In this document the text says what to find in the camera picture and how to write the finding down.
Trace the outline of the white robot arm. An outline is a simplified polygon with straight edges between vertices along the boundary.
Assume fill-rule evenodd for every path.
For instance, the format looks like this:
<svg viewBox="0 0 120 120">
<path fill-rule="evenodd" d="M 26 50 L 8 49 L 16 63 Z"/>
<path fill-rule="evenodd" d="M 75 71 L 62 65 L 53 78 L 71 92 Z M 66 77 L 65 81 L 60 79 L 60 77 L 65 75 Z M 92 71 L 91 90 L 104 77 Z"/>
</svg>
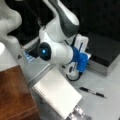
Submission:
<svg viewBox="0 0 120 120">
<path fill-rule="evenodd" d="M 85 52 L 88 38 L 78 34 L 78 18 L 60 0 L 43 0 L 54 13 L 54 18 L 39 31 L 39 56 L 50 64 L 67 64 L 66 73 L 73 64 L 81 73 L 86 68 L 89 55 Z M 9 33 L 21 24 L 20 14 L 0 0 L 0 41 L 14 58 L 21 52 L 18 40 Z"/>
</svg>

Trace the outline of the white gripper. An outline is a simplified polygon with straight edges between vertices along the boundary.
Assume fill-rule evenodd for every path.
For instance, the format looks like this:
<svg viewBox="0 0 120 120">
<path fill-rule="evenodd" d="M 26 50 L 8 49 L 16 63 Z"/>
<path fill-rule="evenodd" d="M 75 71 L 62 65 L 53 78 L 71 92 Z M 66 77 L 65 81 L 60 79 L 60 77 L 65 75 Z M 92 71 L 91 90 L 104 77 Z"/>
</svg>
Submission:
<svg viewBox="0 0 120 120">
<path fill-rule="evenodd" d="M 74 42 L 71 44 L 71 47 L 76 47 L 79 52 L 86 53 L 85 50 L 87 48 L 89 39 L 81 34 L 77 34 L 75 36 Z M 66 74 L 77 74 L 79 71 L 77 70 L 77 63 L 70 61 L 70 63 L 65 68 Z"/>
</svg>

